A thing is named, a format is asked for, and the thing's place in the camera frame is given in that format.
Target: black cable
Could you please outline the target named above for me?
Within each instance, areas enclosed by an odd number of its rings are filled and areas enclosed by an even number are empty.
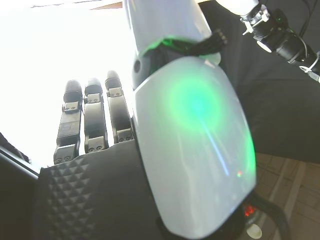
[[[253,207],[271,217],[279,230],[281,240],[291,240],[289,223],[284,211],[280,207],[259,196],[255,191],[250,193],[247,200]]]
[[[313,14],[314,11],[315,11],[315,8],[316,8],[316,5],[317,5],[317,3],[318,3],[318,0],[315,0],[315,1],[314,1],[314,4],[313,4],[312,8],[310,8],[310,5],[309,5],[309,3],[307,2],[307,0],[302,0],[302,2],[305,4],[305,6],[306,6],[307,9],[308,9],[308,17],[306,18],[306,20],[305,20],[305,22],[304,22],[304,24],[303,24],[303,26],[302,26],[302,28],[301,28],[301,31],[300,31],[300,33],[299,33],[300,37],[303,37],[303,36],[304,36],[304,34],[305,34],[305,32],[306,32],[306,30],[307,30],[307,28],[308,28],[308,25],[309,25],[311,16],[312,16],[312,14]]]

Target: round white object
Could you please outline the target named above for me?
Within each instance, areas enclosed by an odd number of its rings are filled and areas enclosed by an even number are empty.
[[[247,230],[246,233],[249,235],[252,239],[260,239],[262,237],[262,230],[261,228],[256,225],[252,224]]]

